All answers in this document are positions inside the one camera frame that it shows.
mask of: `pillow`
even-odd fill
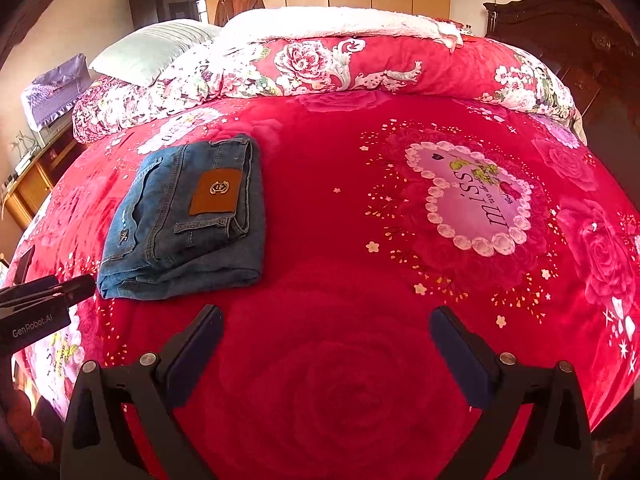
[[[148,88],[177,57],[194,45],[212,40],[220,30],[195,20],[154,23],[107,47],[89,68]]]

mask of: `bed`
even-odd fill
[[[534,56],[428,18],[302,8],[241,14],[184,56],[155,89],[103,78],[81,99],[91,144],[9,278],[33,245],[30,280],[95,275],[145,155],[241,132],[262,153],[264,275],[73,308],[18,356],[61,415],[82,362],[158,350],[204,304],[224,311],[225,336],[176,415],[222,480],[434,478],[479,416],[429,338],[441,304],[524,364],[572,362],[592,427],[625,395],[640,217]]]
[[[569,87],[589,147],[636,208],[640,182],[640,47],[595,0],[485,4],[487,36],[530,51]]]

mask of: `white pearl border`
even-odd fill
[[[420,167],[418,165],[418,160],[420,159],[418,153],[421,150],[443,150],[444,152],[455,151],[463,155],[471,156],[471,158],[476,161],[484,161],[485,164],[493,164],[495,166],[497,166],[497,164],[494,161],[485,158],[485,156],[480,152],[472,152],[468,147],[462,146],[461,144],[454,146],[446,140],[440,140],[436,143],[429,141],[421,142],[420,144],[413,143],[410,148],[405,150],[404,157],[406,158],[406,163],[409,167],[416,173],[420,173],[421,177],[433,181],[433,186],[428,189],[429,196],[425,198],[426,203],[424,208],[428,211],[427,220],[437,225],[436,230],[440,236],[453,238],[453,244],[462,251],[467,251],[473,248],[477,254],[486,257],[493,256],[495,253],[504,254],[505,256],[513,254],[517,244],[523,244],[527,241],[527,234],[525,231],[531,229],[531,224],[529,222],[529,218],[531,216],[531,205],[529,203],[531,200],[531,186],[528,182],[521,178],[515,178],[507,170],[498,166],[498,172],[516,182],[522,190],[522,196],[518,200],[518,203],[520,204],[518,207],[518,215],[513,218],[515,227],[511,227],[506,233],[496,233],[492,237],[491,241],[484,237],[477,237],[473,240],[469,240],[465,235],[457,235],[455,229],[450,225],[443,223],[444,220],[442,216],[437,213],[438,199],[444,196],[444,190],[449,189],[452,184],[453,187],[457,186],[455,186],[455,182],[450,183],[446,179],[436,176],[433,171],[425,170]]]

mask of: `screw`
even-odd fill
[[[143,366],[151,366],[155,362],[156,362],[156,354],[154,354],[153,352],[147,352],[146,354],[143,354],[142,357],[140,358],[140,364]]]
[[[570,374],[571,372],[574,371],[574,367],[569,361],[560,361],[558,363],[558,366],[565,374]]]
[[[82,371],[85,374],[90,374],[95,370],[95,361],[87,361],[82,365]]]
[[[502,352],[500,354],[500,362],[502,362],[502,364],[505,364],[507,366],[513,366],[518,362],[518,360],[516,359],[515,355],[509,352]]]

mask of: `red blanket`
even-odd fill
[[[22,356],[60,412],[83,360],[157,351],[206,303],[225,336],[177,416],[222,480],[434,478],[478,416],[430,340],[440,304],[496,352],[572,362],[592,426],[634,382],[638,213],[568,130],[472,101],[225,98],[105,137],[18,248],[37,247],[28,279],[95,274],[146,153],[239,132],[263,153],[262,281],[80,304]]]

